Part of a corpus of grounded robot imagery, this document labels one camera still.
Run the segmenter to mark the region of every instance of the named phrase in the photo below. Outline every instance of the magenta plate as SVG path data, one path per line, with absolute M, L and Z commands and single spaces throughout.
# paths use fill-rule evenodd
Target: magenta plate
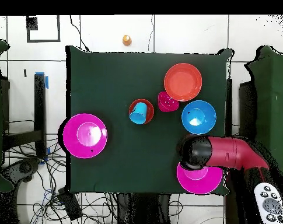
M 181 186 L 194 194 L 208 194 L 219 186 L 222 180 L 222 169 L 218 167 L 206 167 L 207 170 L 187 171 L 180 164 L 177 165 L 177 179 Z
M 67 150 L 78 158 L 98 155 L 107 142 L 104 123 L 92 114 L 77 114 L 67 122 L 62 133 Z

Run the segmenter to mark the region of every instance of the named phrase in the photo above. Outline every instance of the orange plate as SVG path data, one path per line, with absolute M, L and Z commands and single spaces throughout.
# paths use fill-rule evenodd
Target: orange plate
M 199 70 L 191 64 L 176 64 L 166 73 L 164 87 L 170 97 L 180 102 L 193 99 L 202 85 Z
M 145 100 L 145 99 L 134 100 L 134 101 L 132 102 L 132 104 L 130 105 L 130 107 L 129 107 L 129 114 L 133 111 L 133 108 L 136 106 L 136 104 L 137 104 L 138 102 L 143 102 L 143 103 L 145 103 L 145 104 L 147 105 L 147 107 L 148 107 L 148 109 L 146 110 L 146 120 L 145 120 L 145 122 L 143 123 L 143 124 L 147 124 L 147 123 L 150 122 L 150 120 L 152 120 L 152 118 L 153 118 L 153 112 L 154 112 L 154 110 L 153 110 L 153 105 L 152 105 L 152 103 L 149 102 L 148 100 Z

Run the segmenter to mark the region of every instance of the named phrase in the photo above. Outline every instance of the table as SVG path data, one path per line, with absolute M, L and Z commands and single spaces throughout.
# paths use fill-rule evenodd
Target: table
M 193 64 L 202 75 L 202 89 L 194 100 L 205 100 L 217 114 L 208 135 L 224 136 L 226 62 L 232 50 L 218 54 L 145 54 L 83 52 L 67 46 L 67 118 L 94 114 L 106 125 L 108 141 L 91 159 L 71 156 L 67 179 L 70 192 L 186 193 L 176 177 L 180 160 L 178 141 L 188 132 L 178 110 L 158 109 L 165 73 L 174 64 Z M 130 121 L 128 109 L 135 99 L 149 100 L 155 115 L 146 125 Z M 213 194 L 225 195 L 221 183 Z

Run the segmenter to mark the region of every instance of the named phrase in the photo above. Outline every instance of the white floor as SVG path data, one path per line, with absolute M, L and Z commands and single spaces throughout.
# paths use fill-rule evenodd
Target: white floor
M 56 39 L 57 21 L 55 16 L 37 16 L 39 29 L 30 31 L 31 39 Z M 261 45 L 273 46 L 283 53 L 283 19 L 268 15 L 115 15 L 115 16 L 72 16 L 75 26 L 81 31 L 82 41 L 91 51 L 138 51 L 156 53 L 217 53 L 220 49 L 231 48 L 235 51 L 231 65 L 233 80 L 233 124 L 239 124 L 238 88 L 239 84 L 250 80 L 244 64 L 252 61 L 256 49 Z M 123 35 L 132 38 L 132 44 L 125 47 Z M 33 82 L 35 72 L 44 72 L 49 78 L 47 98 L 47 139 L 55 139 L 57 130 L 65 119 L 65 46 L 73 45 L 84 48 L 79 33 L 71 25 L 69 16 L 60 16 L 59 43 L 27 43 L 26 18 L 24 16 L 0 16 L 0 39 L 10 45 L 8 52 L 0 56 L 0 69 L 11 82 L 10 121 L 33 120 L 34 94 Z M 11 123 L 11 132 L 33 129 L 32 122 Z M 48 146 L 56 140 L 48 141 Z M 65 155 L 62 150 L 57 153 Z M 8 153 L 5 165 L 17 161 L 17 153 Z M 64 168 L 54 173 L 57 188 L 65 185 Z M 39 173 L 46 189 L 50 188 L 49 173 L 45 165 L 40 165 Z M 35 203 L 42 203 L 44 189 L 38 174 L 29 183 L 22 183 L 18 193 L 18 213 L 21 224 L 29 224 L 34 211 L 39 209 Z M 107 206 L 102 207 L 104 199 L 96 201 L 91 208 L 89 202 L 102 197 L 103 194 L 78 194 L 83 213 L 87 215 L 105 215 Z M 179 195 L 172 195 L 177 200 Z M 171 216 L 172 224 L 223 224 L 223 197 L 217 195 L 180 195 L 183 210 L 179 215 Z M 174 202 L 170 214 L 180 211 Z M 63 224 L 71 224 L 69 219 Z M 72 224 L 95 224 L 85 216 Z M 45 220 L 44 224 L 61 224 L 60 221 Z

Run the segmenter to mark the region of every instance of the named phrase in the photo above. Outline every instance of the remote control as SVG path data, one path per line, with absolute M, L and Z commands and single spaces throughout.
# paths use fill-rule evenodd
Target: remote control
M 283 224 L 282 198 L 269 183 L 260 183 L 254 189 L 260 217 L 265 224 Z

